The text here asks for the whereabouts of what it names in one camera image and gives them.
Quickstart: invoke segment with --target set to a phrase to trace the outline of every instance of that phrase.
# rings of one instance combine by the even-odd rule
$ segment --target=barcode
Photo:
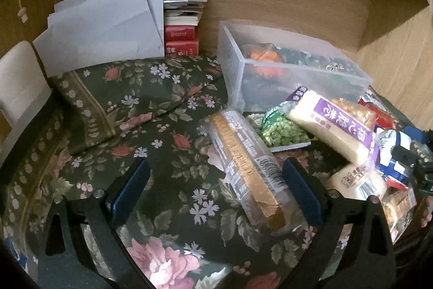
[[[377,189],[373,185],[373,182],[369,178],[367,178],[365,180],[365,183],[359,187],[359,192],[361,193],[361,196],[366,200],[369,196],[376,195]]]
[[[271,191],[276,193],[288,189],[288,186],[283,179],[281,169],[273,157],[262,156],[256,158],[255,162],[260,169],[260,174],[268,181]]]

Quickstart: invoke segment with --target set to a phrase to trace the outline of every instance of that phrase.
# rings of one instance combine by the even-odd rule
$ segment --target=floral tablecloth
[[[125,123],[133,118],[124,120],[127,129],[73,156],[68,145],[74,132],[68,129],[63,103],[51,102],[51,116],[16,163],[2,215],[5,241],[33,278],[37,279],[38,239],[53,197],[86,198],[96,189],[106,189],[137,157],[148,158],[152,175],[118,234],[157,289],[210,289],[218,283],[230,288],[274,289],[296,266],[316,230],[303,226],[285,236],[264,236],[250,225],[225,174],[214,165],[214,150],[200,129],[200,119],[224,107],[227,92],[214,59],[203,59],[213,73],[207,74],[208,82],[189,89],[189,98],[141,125],[128,126]],[[181,74],[182,62],[167,67],[161,61],[149,61],[143,66],[148,69],[140,71],[142,91],[152,83],[155,96],[157,85],[163,87],[169,81],[174,90],[178,83],[188,82],[194,71],[204,70],[203,62],[188,71],[187,77]],[[103,85],[112,79],[112,68],[105,69],[106,73],[101,70],[88,68],[80,75],[94,77]],[[107,91],[109,103],[112,94]],[[126,97],[122,102],[134,107],[138,99]],[[328,178],[347,163],[318,141],[276,154],[281,163],[289,156],[298,158],[318,178]],[[90,230],[86,228],[84,234],[98,271],[110,277]],[[347,240],[348,236],[341,237],[331,267]]]

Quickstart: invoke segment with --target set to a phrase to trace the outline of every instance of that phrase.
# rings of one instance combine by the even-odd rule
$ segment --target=red dictionary
[[[166,42],[165,55],[198,55],[198,40]]]
[[[164,41],[193,41],[195,26],[170,25],[164,26]]]

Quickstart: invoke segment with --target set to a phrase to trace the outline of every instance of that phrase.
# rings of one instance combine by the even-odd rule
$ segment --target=clear plastic bin
[[[246,44],[272,43],[289,53],[286,63],[259,62],[243,55]],[[318,69],[315,63],[293,63],[290,54],[303,52],[323,60],[345,63],[351,73]],[[265,112],[283,102],[299,85],[322,96],[343,97],[358,102],[372,78],[339,49],[317,38],[275,28],[222,21],[219,24],[218,62],[224,74],[229,95],[228,105],[240,112]],[[264,77],[257,67],[268,67],[275,75]]]

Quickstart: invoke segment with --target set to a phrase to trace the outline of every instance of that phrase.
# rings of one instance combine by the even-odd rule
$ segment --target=packaged bread loaf
[[[346,198],[357,200],[366,200],[371,195],[382,199],[387,190],[385,181],[374,168],[353,164],[332,175],[325,186],[328,190],[338,190]]]
[[[245,118],[224,110],[209,116],[206,124],[226,179],[251,224],[277,234],[302,224],[304,217],[276,159]]]
[[[378,152],[375,134],[358,121],[365,108],[346,101],[346,109],[337,104],[341,105],[341,101],[333,103],[315,91],[301,86],[281,104],[281,111],[288,119],[317,136],[350,163],[356,166],[373,164]]]

